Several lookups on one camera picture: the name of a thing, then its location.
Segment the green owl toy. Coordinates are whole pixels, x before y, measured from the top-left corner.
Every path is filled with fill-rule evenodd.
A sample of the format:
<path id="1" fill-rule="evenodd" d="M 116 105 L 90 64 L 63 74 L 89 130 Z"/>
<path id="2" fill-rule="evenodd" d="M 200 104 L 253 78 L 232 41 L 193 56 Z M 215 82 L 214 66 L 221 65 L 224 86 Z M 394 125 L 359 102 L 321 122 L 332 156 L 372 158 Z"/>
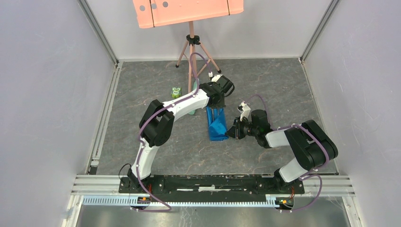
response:
<path id="1" fill-rule="evenodd" d="M 182 95 L 181 90 L 182 90 L 182 89 L 181 89 L 180 87 L 173 87 L 173 88 L 172 88 L 172 91 L 171 91 L 171 97 L 172 97 L 173 99 L 180 98 L 181 95 Z"/>

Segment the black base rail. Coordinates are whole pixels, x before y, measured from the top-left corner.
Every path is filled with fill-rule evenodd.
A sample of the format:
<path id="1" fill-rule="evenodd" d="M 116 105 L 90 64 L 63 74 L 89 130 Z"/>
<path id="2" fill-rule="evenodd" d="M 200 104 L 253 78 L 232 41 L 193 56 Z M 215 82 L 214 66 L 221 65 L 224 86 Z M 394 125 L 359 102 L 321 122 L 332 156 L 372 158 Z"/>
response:
<path id="1" fill-rule="evenodd" d="M 129 177 L 119 183 L 119 193 L 151 192 L 163 202 L 262 202 L 266 195 L 304 194 L 300 180 L 279 183 L 272 175 L 151 175 L 142 181 L 145 188 Z"/>

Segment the pink music stand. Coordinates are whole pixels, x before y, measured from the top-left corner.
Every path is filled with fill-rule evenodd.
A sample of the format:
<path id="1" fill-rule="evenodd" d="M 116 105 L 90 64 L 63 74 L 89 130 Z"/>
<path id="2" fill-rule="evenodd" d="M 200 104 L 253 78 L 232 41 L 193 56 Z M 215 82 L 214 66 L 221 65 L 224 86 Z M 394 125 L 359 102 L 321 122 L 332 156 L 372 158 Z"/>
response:
<path id="1" fill-rule="evenodd" d="M 189 54 L 195 52 L 195 46 L 200 46 L 207 56 L 207 61 L 200 71 L 196 69 L 196 58 L 188 56 L 188 62 L 194 64 L 189 67 L 188 91 L 192 91 L 192 78 L 198 76 L 209 64 L 213 64 L 218 73 L 221 69 L 194 32 L 194 22 L 202 19 L 230 16 L 239 14 L 244 10 L 243 0 L 134 0 L 133 5 L 137 13 L 137 22 L 140 28 L 152 28 L 187 22 L 189 34 L 186 37 L 184 48 L 177 60 L 176 67 L 180 66 L 186 49 Z"/>

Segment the blue cloth napkin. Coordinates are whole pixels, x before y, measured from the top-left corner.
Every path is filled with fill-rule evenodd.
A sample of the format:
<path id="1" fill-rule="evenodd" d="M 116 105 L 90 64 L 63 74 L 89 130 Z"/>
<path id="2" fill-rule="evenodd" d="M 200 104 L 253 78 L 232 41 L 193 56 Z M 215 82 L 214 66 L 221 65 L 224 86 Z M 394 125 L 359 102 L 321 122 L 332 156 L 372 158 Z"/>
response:
<path id="1" fill-rule="evenodd" d="M 225 118 L 225 112 L 223 108 L 218 109 L 218 117 L 214 122 L 211 122 L 211 108 L 206 107 L 207 121 L 208 121 L 208 133 L 211 141 L 223 141 L 227 140 L 227 122 Z"/>

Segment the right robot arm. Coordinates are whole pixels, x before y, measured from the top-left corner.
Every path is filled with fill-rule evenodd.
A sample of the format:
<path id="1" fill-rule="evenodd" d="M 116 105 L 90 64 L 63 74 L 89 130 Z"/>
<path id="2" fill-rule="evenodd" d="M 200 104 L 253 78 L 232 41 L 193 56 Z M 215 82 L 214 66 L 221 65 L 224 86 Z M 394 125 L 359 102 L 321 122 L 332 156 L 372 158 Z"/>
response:
<path id="1" fill-rule="evenodd" d="M 273 187 L 279 193 L 287 192 L 296 179 L 338 156 L 336 145 L 314 120 L 274 130 L 262 109 L 251 111 L 250 119 L 244 116 L 235 118 L 226 135 L 237 140 L 252 136 L 263 148 L 291 148 L 295 157 L 274 172 Z"/>

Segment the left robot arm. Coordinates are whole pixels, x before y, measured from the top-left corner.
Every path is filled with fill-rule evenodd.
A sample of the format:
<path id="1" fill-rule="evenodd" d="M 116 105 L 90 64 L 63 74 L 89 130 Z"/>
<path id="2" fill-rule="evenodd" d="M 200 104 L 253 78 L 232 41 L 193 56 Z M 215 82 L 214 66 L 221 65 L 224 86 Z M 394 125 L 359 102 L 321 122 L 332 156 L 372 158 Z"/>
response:
<path id="1" fill-rule="evenodd" d="M 235 86 L 224 75 L 215 75 L 210 82 L 197 85 L 192 92 L 167 102 L 153 100 L 139 123 L 140 142 L 134 164 L 128 171 L 130 186 L 136 192 L 148 188 L 151 166 L 160 146 L 165 144 L 172 132 L 174 122 L 191 111 L 225 107 L 225 97 L 232 94 Z"/>

